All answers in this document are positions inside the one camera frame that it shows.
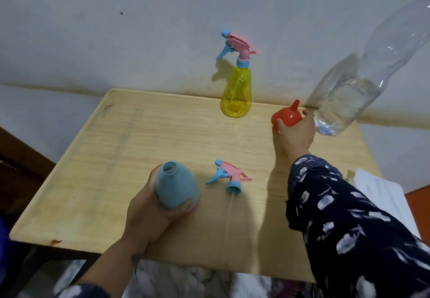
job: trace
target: plastic water bottle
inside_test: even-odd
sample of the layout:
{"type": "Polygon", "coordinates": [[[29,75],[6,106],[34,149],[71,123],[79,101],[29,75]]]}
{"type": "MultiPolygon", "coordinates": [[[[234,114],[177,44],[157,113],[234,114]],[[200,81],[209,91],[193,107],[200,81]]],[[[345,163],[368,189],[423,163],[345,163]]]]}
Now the plastic water bottle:
{"type": "Polygon", "coordinates": [[[430,0],[414,0],[373,32],[357,67],[346,70],[315,114],[320,134],[343,132],[386,88],[430,35],[430,0]]]}

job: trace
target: person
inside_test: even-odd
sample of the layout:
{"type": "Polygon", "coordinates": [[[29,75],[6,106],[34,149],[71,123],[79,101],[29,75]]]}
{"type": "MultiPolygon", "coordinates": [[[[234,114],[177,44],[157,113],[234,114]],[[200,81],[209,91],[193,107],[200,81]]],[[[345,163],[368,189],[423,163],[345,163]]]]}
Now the person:
{"type": "MultiPolygon", "coordinates": [[[[313,114],[293,127],[277,120],[275,132],[290,161],[286,216],[303,240],[325,297],[430,297],[430,248],[392,215],[309,152],[313,114]]],[[[148,243],[187,215],[191,202],[165,211],[155,195],[155,175],[130,202],[124,234],[73,285],[57,297],[121,297],[148,243]]]]}

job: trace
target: wooden table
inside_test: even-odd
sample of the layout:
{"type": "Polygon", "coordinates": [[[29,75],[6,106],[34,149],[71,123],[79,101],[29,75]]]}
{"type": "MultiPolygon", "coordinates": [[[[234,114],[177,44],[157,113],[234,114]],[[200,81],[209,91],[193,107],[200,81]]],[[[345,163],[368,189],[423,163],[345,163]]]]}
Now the wooden table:
{"type": "MultiPolygon", "coordinates": [[[[104,252],[122,234],[130,199],[158,164],[187,165],[201,188],[190,217],[172,225],[146,258],[313,281],[302,234],[285,218],[288,167],[275,149],[270,118],[281,106],[254,103],[240,119],[224,116],[218,99],[113,89],[109,91],[35,195],[10,237],[104,252]],[[254,178],[242,193],[226,179],[205,186],[216,159],[254,178]]],[[[319,134],[311,152],[338,167],[380,176],[358,129],[319,134]]]]}

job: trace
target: water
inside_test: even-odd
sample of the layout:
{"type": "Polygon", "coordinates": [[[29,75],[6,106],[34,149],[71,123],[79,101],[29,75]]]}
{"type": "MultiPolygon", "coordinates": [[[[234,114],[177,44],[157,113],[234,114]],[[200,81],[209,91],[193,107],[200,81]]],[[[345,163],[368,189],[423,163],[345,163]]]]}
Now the water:
{"type": "Polygon", "coordinates": [[[381,92],[367,78],[351,77],[332,91],[315,114],[317,131],[323,135],[340,134],[381,92]]]}

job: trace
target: spray nozzle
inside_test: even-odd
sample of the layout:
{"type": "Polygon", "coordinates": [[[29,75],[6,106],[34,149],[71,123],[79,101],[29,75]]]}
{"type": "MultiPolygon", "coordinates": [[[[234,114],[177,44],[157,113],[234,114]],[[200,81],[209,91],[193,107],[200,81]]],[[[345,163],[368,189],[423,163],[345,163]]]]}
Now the spray nozzle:
{"type": "Polygon", "coordinates": [[[242,40],[241,38],[232,35],[229,31],[223,30],[221,35],[226,38],[225,47],[221,51],[221,53],[216,58],[217,60],[221,59],[229,52],[237,51],[239,52],[239,57],[236,61],[236,65],[240,68],[248,68],[249,66],[249,56],[251,54],[257,54],[257,50],[255,50],[251,45],[242,40]]]}

